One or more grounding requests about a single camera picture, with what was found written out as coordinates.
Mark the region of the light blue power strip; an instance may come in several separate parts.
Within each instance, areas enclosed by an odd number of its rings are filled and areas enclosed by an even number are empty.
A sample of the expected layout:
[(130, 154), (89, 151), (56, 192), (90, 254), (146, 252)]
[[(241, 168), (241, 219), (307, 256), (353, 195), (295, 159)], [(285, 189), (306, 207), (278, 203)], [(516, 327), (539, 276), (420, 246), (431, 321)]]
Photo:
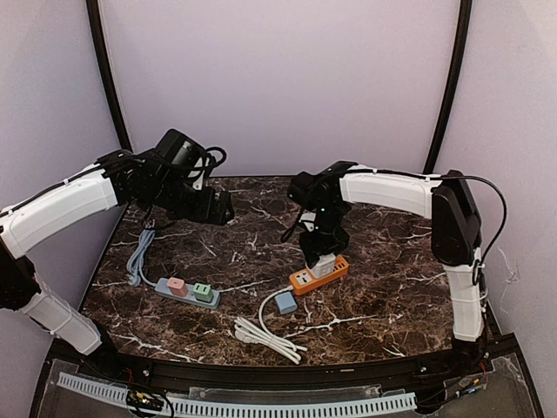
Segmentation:
[(187, 289), (185, 296), (178, 296), (172, 293), (171, 289), (168, 287), (168, 279), (161, 278), (157, 285), (155, 286), (155, 292), (159, 295), (171, 299), (184, 302), (189, 305), (196, 307), (203, 307), (211, 310), (216, 310), (218, 308), (219, 302), (221, 301), (221, 293), (218, 290), (212, 289), (212, 299), (211, 301), (198, 300), (193, 292), (193, 285), (185, 284)]

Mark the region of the light blue charger plug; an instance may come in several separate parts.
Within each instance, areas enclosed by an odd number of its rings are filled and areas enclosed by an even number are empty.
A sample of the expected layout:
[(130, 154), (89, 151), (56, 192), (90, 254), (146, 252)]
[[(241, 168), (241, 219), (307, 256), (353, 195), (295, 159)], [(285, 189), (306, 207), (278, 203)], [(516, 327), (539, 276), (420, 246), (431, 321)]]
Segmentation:
[(287, 315), (297, 310), (298, 305), (291, 292), (284, 292), (276, 295), (274, 301), (280, 315)]

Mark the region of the green charger plug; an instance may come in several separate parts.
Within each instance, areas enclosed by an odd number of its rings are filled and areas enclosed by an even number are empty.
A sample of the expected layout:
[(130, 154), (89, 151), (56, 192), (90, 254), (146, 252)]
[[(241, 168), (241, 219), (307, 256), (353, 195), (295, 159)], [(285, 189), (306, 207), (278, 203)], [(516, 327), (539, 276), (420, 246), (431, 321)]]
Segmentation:
[(193, 295), (197, 301), (211, 303), (214, 299), (214, 293), (210, 285), (196, 283), (193, 286)]

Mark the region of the orange power strip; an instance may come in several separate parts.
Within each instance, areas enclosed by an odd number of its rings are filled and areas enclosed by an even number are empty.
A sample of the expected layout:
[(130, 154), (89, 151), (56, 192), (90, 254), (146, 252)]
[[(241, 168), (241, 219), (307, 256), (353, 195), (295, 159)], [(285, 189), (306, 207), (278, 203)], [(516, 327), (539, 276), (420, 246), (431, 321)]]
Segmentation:
[(342, 255), (331, 253), (320, 256), (314, 267), (307, 266), (289, 276), (288, 290), (297, 296), (304, 295), (346, 276), (349, 267)]

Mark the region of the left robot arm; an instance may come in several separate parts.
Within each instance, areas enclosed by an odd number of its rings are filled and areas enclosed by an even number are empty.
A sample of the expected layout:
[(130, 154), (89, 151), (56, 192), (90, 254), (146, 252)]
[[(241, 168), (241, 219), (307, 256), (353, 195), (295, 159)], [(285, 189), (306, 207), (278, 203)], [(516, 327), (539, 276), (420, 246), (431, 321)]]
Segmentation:
[(159, 207), (170, 220), (222, 226), (233, 219), (232, 197), (206, 185), (223, 164), (214, 153), (170, 129), (157, 146), (135, 154), (111, 152), (36, 195), (1, 211), (1, 307), (18, 311), (85, 356), (111, 340), (38, 278), (28, 253), (77, 222), (135, 203)]

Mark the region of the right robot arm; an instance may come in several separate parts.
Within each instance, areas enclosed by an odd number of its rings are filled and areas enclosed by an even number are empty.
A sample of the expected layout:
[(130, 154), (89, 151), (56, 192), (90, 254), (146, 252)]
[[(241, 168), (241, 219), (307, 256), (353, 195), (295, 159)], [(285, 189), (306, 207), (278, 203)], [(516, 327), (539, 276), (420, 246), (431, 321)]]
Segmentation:
[(486, 289), (480, 211), (469, 182), (473, 177), (451, 170), (416, 174), (337, 161), (318, 174), (294, 176), (287, 196), (299, 213), (283, 232), (290, 239), (301, 227), (299, 246), (315, 278), (332, 272), (332, 259), (346, 250), (349, 235), (342, 226), (352, 204), (370, 204), (413, 213), (432, 223), (433, 256), (443, 266), (453, 306), (453, 337), (476, 342), (484, 330)]

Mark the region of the white cube socket adapter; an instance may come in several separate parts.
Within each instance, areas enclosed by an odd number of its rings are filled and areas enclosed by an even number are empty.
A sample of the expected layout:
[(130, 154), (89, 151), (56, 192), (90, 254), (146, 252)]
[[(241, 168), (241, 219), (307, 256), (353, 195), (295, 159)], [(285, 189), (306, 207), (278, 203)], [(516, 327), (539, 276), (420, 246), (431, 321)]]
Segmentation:
[(336, 259), (337, 257), (334, 253), (322, 255), (313, 267), (307, 265), (307, 269), (315, 280), (322, 279), (333, 273), (336, 265)]

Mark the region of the pink charger plug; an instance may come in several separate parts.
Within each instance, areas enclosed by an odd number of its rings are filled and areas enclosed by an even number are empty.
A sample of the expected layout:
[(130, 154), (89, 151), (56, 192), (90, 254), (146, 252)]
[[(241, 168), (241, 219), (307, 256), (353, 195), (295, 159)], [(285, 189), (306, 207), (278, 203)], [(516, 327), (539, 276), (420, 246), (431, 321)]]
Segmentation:
[(176, 297), (185, 298), (188, 294), (187, 285), (181, 279), (171, 277), (167, 281), (167, 286), (171, 291), (171, 294)]

